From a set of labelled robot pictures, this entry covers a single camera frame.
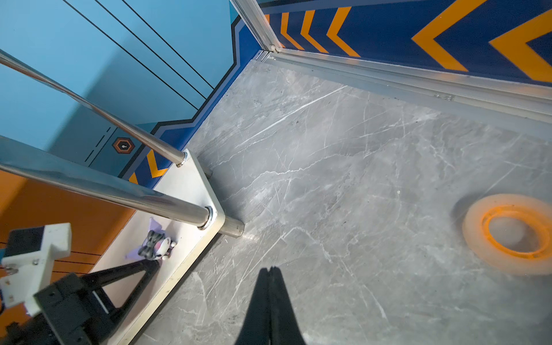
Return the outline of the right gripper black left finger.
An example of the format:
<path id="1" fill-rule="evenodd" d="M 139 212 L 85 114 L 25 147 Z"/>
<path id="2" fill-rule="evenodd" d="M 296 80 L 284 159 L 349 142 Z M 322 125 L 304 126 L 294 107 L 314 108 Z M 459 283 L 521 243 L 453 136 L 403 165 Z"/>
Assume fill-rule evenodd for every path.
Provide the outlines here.
<path id="1" fill-rule="evenodd" d="M 260 270 L 236 345 L 270 344 L 271 312 L 269 270 Z"/>

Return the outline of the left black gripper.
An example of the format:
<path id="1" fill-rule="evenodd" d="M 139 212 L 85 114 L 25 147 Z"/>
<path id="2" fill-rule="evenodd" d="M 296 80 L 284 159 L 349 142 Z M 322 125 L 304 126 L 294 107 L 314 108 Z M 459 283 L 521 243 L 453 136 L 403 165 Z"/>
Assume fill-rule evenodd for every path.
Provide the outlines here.
<path id="1" fill-rule="evenodd" d="M 141 260 L 83 276 L 70 274 L 35 294 L 37 316 L 6 327 L 2 344 L 103 344 L 160 270 Z"/>

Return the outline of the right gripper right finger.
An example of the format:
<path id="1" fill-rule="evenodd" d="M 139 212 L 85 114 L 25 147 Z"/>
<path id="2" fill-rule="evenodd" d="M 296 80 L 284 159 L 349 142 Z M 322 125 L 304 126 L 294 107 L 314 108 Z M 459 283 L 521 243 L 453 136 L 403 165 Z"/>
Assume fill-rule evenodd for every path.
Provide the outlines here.
<path id="1" fill-rule="evenodd" d="M 270 268 L 270 343 L 305 345 L 278 267 Z"/>

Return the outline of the purple figurine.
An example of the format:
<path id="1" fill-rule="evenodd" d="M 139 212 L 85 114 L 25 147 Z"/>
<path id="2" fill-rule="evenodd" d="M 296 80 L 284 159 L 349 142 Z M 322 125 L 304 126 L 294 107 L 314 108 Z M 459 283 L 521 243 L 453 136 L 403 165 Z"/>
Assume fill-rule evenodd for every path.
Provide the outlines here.
<path id="1" fill-rule="evenodd" d="M 166 260 L 170 257 L 172 250 L 177 245 L 172 237 L 163 229 L 162 225 L 149 219 L 148 233 L 143 243 L 136 249 L 129 252 L 126 260 Z"/>

